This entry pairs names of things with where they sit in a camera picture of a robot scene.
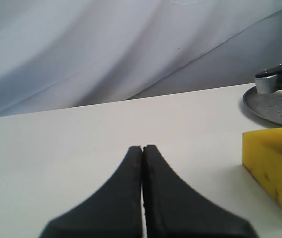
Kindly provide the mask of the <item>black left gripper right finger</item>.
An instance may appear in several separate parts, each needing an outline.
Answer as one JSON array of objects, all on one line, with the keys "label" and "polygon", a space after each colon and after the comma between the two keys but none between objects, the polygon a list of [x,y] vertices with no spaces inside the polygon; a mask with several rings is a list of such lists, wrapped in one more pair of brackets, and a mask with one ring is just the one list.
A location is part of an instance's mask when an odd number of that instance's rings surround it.
[{"label": "black left gripper right finger", "polygon": [[142,153],[142,188],[149,238],[254,238],[251,224],[188,186],[155,145]]}]

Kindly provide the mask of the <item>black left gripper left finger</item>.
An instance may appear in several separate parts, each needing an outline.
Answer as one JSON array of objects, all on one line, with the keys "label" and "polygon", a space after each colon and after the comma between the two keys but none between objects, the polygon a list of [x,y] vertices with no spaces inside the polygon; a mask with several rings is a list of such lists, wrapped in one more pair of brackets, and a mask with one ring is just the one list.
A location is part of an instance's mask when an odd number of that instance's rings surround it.
[{"label": "black left gripper left finger", "polygon": [[52,219],[42,238],[141,238],[142,149],[132,146],[91,197]]}]

